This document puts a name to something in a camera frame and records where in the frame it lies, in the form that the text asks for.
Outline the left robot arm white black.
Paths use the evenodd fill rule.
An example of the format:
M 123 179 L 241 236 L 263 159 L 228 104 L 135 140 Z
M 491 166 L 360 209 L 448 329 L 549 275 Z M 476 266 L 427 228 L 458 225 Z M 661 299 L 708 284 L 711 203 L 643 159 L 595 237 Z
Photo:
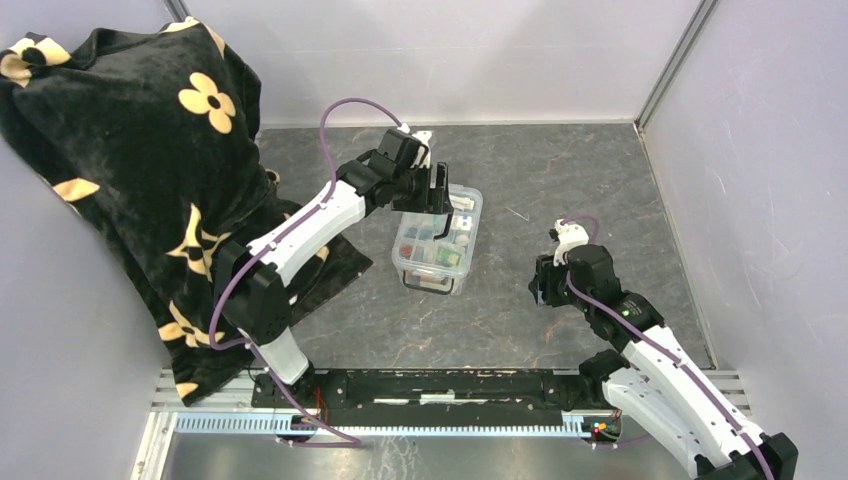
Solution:
M 448 166 L 431 161 L 433 134 L 387 130 L 377 148 L 342 164 L 333 180 L 291 218 L 247 245 L 222 247 L 214 272 L 210 324 L 225 319 L 277 377 L 290 407 L 314 394 L 310 362 L 291 331 L 296 274 L 319 249 L 375 209 L 451 216 Z

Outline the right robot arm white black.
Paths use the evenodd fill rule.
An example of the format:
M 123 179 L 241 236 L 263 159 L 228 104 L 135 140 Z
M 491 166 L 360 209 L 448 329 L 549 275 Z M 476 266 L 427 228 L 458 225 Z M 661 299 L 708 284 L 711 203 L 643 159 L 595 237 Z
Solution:
M 528 284 L 540 306 L 572 306 L 610 349 L 584 361 L 577 392 L 591 408 L 629 415 L 692 479 L 791 479 L 799 451 L 768 434 L 710 381 L 641 294 L 626 290 L 611 253 L 576 246 L 537 258 Z

